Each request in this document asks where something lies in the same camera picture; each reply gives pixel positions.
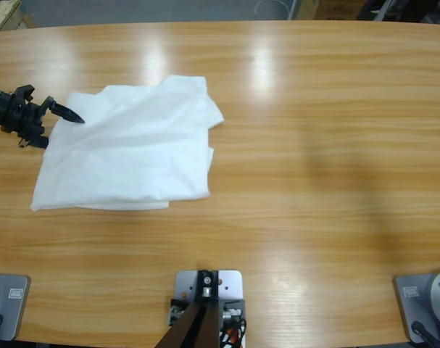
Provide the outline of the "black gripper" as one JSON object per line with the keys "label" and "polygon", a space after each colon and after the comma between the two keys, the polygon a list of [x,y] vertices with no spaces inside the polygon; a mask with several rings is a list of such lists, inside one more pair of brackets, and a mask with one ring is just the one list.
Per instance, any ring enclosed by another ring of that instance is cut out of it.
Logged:
{"label": "black gripper", "polygon": [[71,109],[58,104],[48,96],[41,106],[30,103],[30,97],[20,94],[0,92],[0,129],[5,133],[15,132],[20,138],[18,146],[46,149],[49,138],[44,135],[43,116],[46,111],[71,123],[84,123],[85,120]]}

